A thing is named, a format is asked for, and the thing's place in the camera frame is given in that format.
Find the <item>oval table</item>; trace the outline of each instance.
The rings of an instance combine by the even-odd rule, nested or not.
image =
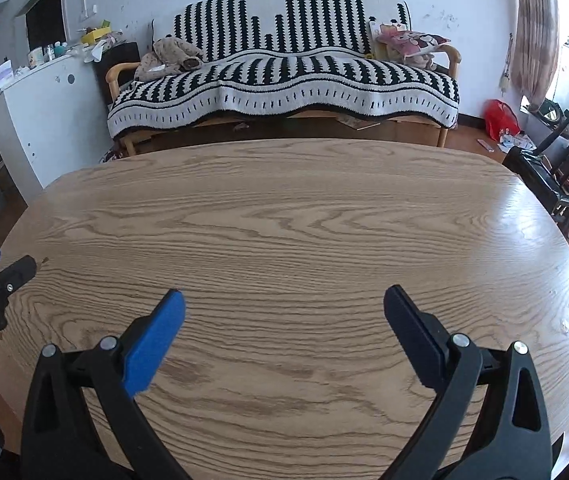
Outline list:
[[[478,345],[525,341],[552,438],[569,424],[569,246],[483,156],[344,139],[135,156],[52,183],[0,268],[27,253],[41,268],[0,342],[11,407],[43,345],[91,348],[179,288],[186,321],[137,399],[196,480],[377,479],[434,398],[385,320],[395,283]]]

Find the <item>sofa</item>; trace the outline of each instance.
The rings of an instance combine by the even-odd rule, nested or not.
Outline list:
[[[349,114],[437,126],[443,146],[457,123],[460,54],[441,46],[449,67],[436,71],[373,59],[375,20],[411,30],[400,0],[206,0],[154,19],[153,41],[194,43],[204,66],[125,89],[120,72],[138,64],[114,66],[110,134],[135,155],[138,142],[184,126]]]

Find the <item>wooden sofa frame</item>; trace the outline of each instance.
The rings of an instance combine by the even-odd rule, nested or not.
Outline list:
[[[453,79],[457,79],[458,66],[462,61],[462,56],[460,55],[460,52],[458,52],[458,50],[451,45],[442,45],[436,52],[444,52],[445,54],[447,54],[447,57],[449,58],[449,68],[447,73]],[[135,70],[136,68],[139,67],[139,65],[140,65],[139,62],[120,63],[111,67],[111,69],[106,73],[106,82],[109,85],[111,97],[114,101],[120,95],[120,87],[118,84],[118,76],[120,75],[120,72],[123,72],[125,70]],[[338,118],[343,115],[348,115],[348,113],[330,112],[325,110],[306,110],[303,112],[292,114],[288,118],[311,118],[311,117]],[[193,124],[192,127],[197,128],[198,126],[209,126],[210,124],[242,123],[250,120],[251,120],[250,118],[242,118],[239,116],[218,117],[202,121],[197,124]],[[391,120],[399,123],[402,122],[420,123],[420,124],[428,124],[429,126],[435,126],[436,128],[439,128],[437,146],[438,148],[443,148],[445,146],[449,128],[444,128],[439,124],[437,124],[435,121],[432,121],[430,119],[418,115],[399,116],[399,117],[394,117]],[[167,130],[144,130],[144,129],[136,130],[120,136],[120,143],[126,148],[127,154],[129,156],[133,156],[136,155],[136,144],[144,142],[145,140],[149,140],[151,139],[151,137],[165,132],[167,132]]]

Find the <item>window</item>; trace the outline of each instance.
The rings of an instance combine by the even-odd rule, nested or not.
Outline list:
[[[66,41],[62,0],[31,0],[26,7],[26,34],[29,50]]]

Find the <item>red plastic bag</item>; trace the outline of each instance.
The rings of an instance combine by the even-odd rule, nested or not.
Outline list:
[[[509,131],[511,135],[520,133],[518,119],[508,104],[492,99],[487,103],[484,111],[487,133],[496,142],[500,142],[500,132]]]

